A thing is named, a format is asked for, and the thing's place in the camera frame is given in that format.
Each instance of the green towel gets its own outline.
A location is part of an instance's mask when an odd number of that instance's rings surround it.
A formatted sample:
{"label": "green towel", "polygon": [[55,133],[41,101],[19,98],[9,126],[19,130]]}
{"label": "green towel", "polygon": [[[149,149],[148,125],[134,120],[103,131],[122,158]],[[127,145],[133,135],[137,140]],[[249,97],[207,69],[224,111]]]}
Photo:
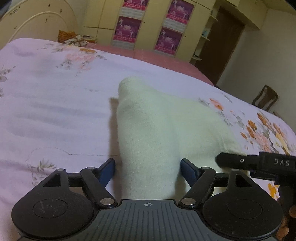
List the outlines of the green towel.
{"label": "green towel", "polygon": [[215,157],[242,153],[216,112],[161,93],[136,77],[119,85],[117,122],[124,199],[179,200],[190,188],[179,174],[182,158],[225,172]]}

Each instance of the headboard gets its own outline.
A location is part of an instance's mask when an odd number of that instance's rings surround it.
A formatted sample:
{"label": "headboard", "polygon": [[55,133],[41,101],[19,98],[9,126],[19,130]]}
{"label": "headboard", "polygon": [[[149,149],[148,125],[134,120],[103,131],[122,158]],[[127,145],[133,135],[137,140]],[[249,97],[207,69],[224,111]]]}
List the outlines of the headboard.
{"label": "headboard", "polygon": [[0,21],[0,49],[18,38],[56,41],[59,30],[78,31],[75,14],[66,0],[23,0]]}

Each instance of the screw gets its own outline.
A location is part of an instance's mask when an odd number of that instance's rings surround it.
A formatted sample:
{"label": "screw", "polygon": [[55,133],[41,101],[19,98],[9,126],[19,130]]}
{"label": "screw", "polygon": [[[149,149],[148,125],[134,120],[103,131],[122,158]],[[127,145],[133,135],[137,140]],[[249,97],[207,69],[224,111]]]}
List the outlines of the screw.
{"label": "screw", "polygon": [[103,198],[100,202],[103,205],[109,206],[109,205],[112,205],[113,203],[115,203],[115,200],[112,198]]}
{"label": "screw", "polygon": [[183,198],[181,203],[183,203],[184,205],[193,205],[195,203],[195,200],[193,198],[187,197]]}

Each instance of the gray ribbed plate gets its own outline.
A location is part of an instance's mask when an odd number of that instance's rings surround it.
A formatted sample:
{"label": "gray ribbed plate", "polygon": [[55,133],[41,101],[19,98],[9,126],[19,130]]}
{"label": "gray ribbed plate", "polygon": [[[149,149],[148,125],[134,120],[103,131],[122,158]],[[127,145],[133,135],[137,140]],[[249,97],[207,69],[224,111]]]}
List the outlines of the gray ribbed plate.
{"label": "gray ribbed plate", "polygon": [[[64,241],[227,241],[209,230],[193,210],[173,200],[123,200],[114,209],[101,210],[80,233]],[[271,237],[266,241],[276,241]]]}

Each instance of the white wall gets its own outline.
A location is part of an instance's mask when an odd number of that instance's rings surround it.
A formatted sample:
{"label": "white wall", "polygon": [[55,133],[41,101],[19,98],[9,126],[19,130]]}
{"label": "white wall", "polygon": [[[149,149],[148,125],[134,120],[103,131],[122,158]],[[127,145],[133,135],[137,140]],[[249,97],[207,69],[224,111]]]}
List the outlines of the white wall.
{"label": "white wall", "polygon": [[[22,0],[12,0],[9,8],[10,9],[13,8],[16,4],[18,4],[21,1]],[[73,8],[74,14],[77,18],[79,33],[82,33],[84,14],[85,14],[89,0],[66,0],[66,1]]]}
{"label": "white wall", "polygon": [[296,131],[296,16],[270,9],[261,30],[246,28],[218,86],[251,103],[264,85],[279,95],[277,111]]}

